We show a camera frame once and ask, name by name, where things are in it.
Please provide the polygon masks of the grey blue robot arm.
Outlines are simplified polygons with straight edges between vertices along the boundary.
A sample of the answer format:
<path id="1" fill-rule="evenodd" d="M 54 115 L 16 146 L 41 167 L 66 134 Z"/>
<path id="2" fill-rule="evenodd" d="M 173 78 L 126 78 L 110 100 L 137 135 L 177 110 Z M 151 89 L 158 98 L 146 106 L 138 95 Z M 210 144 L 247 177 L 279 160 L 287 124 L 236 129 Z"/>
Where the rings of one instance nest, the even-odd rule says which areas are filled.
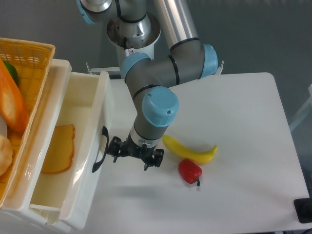
<path id="1" fill-rule="evenodd" d="M 144 167 L 159 167 L 164 151 L 156 146 L 173 122 L 179 102 L 171 87 L 213 75 L 218 69 L 215 49 L 203 44 L 184 0 L 156 0 L 158 16 L 145 0 L 79 0 L 84 20 L 109 20 L 107 35 L 119 55 L 120 75 L 137 116 L 125 141 L 108 139 L 105 154 L 131 156 Z"/>

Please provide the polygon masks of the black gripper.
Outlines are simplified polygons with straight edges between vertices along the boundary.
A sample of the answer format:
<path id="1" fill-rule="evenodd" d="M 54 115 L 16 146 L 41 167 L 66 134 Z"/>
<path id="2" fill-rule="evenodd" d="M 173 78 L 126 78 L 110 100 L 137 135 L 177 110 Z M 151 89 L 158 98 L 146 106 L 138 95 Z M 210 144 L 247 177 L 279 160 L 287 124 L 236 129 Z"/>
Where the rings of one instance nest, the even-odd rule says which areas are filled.
<path id="1" fill-rule="evenodd" d="M 107 154 L 113 158 L 113 163 L 116 163 L 119 157 L 131 156 L 141 159 L 144 164 L 144 170 L 149 167 L 160 167 L 164 150 L 155 149 L 154 147 L 138 146 L 133 140 L 128 137 L 125 142 L 117 136 L 114 136 L 108 145 Z"/>

